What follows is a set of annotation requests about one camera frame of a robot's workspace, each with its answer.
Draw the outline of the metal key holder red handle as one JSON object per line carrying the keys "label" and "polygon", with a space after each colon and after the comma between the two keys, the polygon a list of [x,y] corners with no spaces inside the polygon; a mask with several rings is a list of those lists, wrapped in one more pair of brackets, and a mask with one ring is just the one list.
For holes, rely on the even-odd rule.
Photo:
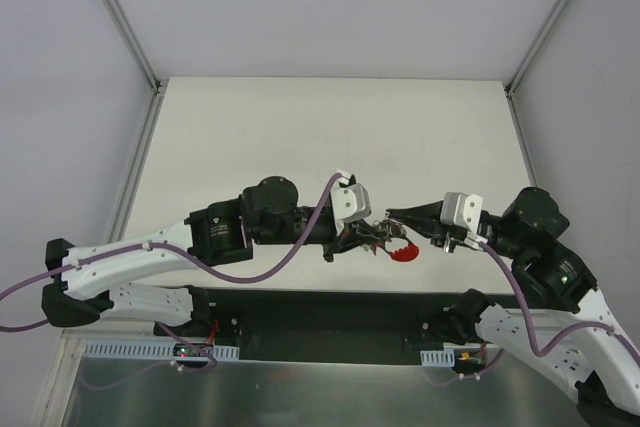
{"label": "metal key holder red handle", "polygon": [[408,263],[420,255],[420,248],[412,242],[404,226],[390,219],[373,223],[374,239],[364,249],[373,255],[386,254],[392,261]]}

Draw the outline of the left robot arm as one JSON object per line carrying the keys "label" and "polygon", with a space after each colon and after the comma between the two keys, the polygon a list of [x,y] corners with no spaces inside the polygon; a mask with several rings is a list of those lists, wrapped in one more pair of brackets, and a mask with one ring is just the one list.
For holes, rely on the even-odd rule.
{"label": "left robot arm", "polygon": [[153,287],[143,279],[174,271],[202,270],[232,284],[262,282],[284,268],[304,245],[319,245],[323,258],[385,241],[370,225],[366,189],[337,173],[316,206],[301,206],[293,182],[271,176],[231,200],[190,213],[153,234],[97,247],[64,239],[46,246],[52,280],[42,289],[47,321],[61,328],[101,319],[160,322],[188,335],[211,324],[206,294],[194,286]]}

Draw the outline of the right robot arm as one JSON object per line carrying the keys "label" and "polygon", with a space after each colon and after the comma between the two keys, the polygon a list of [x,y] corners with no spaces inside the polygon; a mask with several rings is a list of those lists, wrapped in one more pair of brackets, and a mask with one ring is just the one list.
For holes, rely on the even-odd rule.
{"label": "right robot arm", "polygon": [[513,315],[470,289],[428,320],[430,332],[458,345],[479,338],[513,355],[570,398],[590,426],[638,425],[639,350],[587,265],[560,242],[570,222],[557,203],[527,187],[500,216],[482,206],[478,195],[449,192],[386,212],[447,253],[463,246],[488,254],[515,295]]}

